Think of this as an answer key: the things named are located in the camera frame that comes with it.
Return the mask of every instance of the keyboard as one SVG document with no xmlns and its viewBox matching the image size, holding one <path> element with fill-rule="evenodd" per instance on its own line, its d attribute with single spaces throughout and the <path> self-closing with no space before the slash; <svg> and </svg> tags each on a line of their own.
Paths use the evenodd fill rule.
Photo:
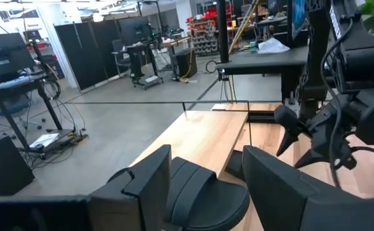
<svg viewBox="0 0 374 231">
<path fill-rule="evenodd" d="M 24 85 L 26 83 L 29 83 L 34 80 L 38 80 L 42 77 L 42 75 L 34 75 L 34 76 L 20 76 L 14 80 L 6 81 L 3 83 L 0 83 L 0 90 L 1 89 L 7 89 L 10 87 L 16 87 L 19 85 Z"/>
</svg>

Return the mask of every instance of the paper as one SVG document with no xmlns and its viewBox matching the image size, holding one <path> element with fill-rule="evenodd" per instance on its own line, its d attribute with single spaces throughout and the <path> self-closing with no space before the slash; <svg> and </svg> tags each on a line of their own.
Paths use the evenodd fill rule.
<svg viewBox="0 0 374 231">
<path fill-rule="evenodd" d="M 58 138 L 58 133 L 44 134 L 41 135 L 33 144 L 30 144 L 31 148 L 37 147 L 39 144 L 42 144 L 44 147 L 47 147 L 52 142 L 56 141 Z"/>
<path fill-rule="evenodd" d="M 282 53 L 290 50 L 289 47 L 283 45 L 275 38 L 270 38 L 265 42 L 261 42 L 258 47 L 258 53 L 260 54 Z"/>
<path fill-rule="evenodd" d="M 146 78 L 146 82 L 149 83 L 149 82 L 151 82 L 151 81 L 156 80 L 157 78 L 158 78 L 157 76 L 151 76 L 151 77 L 149 77 L 149 78 Z"/>
</svg>

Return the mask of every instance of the concrete floor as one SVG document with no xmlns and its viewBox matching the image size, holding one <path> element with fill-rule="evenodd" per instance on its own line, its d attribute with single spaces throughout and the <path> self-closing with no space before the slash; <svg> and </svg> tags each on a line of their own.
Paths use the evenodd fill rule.
<svg viewBox="0 0 374 231">
<path fill-rule="evenodd" d="M 101 187 L 116 171 L 130 164 L 147 148 L 181 113 L 179 104 L 125 104 L 141 101 L 182 101 L 182 100 L 218 100 L 221 83 L 217 82 L 204 96 L 203 92 L 212 85 L 216 74 L 205 74 L 208 58 L 198 58 L 198 72 L 191 78 L 194 83 L 180 83 L 169 80 L 165 84 L 148 90 L 134 88 L 129 78 L 121 78 L 102 85 L 85 94 L 67 89 L 73 102 L 122 102 L 116 105 L 76 105 L 85 120 L 89 139 L 74 149 L 67 150 L 57 161 L 35 169 L 34 181 L 17 195 L 71 195 L 88 194 Z M 237 99 L 279 101 L 280 78 L 278 76 L 247 75 L 235 77 Z M 43 102 L 37 96 L 31 107 L 29 120 L 39 121 L 46 118 L 44 128 L 54 128 L 54 124 Z M 67 101 L 65 93 L 60 97 Z M 65 105 L 79 128 L 83 121 L 73 105 Z M 210 110 L 212 105 L 196 105 L 193 110 Z M 55 111 L 65 128 L 72 128 L 66 119 L 69 115 L 64 107 Z M 4 118 L 0 123 L 6 124 Z M 5 126 L 0 130 L 11 133 Z M 37 139 L 43 131 L 29 128 L 29 142 Z"/>
</svg>

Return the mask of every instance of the computer monitor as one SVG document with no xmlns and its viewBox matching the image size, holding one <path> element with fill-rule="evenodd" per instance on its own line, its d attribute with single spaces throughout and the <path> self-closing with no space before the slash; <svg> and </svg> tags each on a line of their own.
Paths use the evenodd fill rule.
<svg viewBox="0 0 374 231">
<path fill-rule="evenodd" d="M 294 40 L 306 23 L 305 0 L 288 0 L 288 27 L 289 36 Z"/>
<path fill-rule="evenodd" d="M 268 14 L 270 16 L 276 15 L 279 12 L 279 6 L 277 0 L 268 0 Z"/>
<path fill-rule="evenodd" d="M 35 65 L 19 33 L 0 34 L 0 82 L 17 78 L 17 71 Z"/>
<path fill-rule="evenodd" d="M 120 19 L 119 25 L 125 46 L 151 39 L 151 27 L 147 17 Z"/>
</svg>

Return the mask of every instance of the black room divider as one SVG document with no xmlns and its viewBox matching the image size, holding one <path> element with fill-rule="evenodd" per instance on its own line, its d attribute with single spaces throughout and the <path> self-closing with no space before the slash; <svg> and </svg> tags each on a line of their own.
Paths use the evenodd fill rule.
<svg viewBox="0 0 374 231">
<path fill-rule="evenodd" d="M 55 26 L 80 90 L 118 74 L 112 41 L 120 38 L 118 21 Z"/>
</svg>

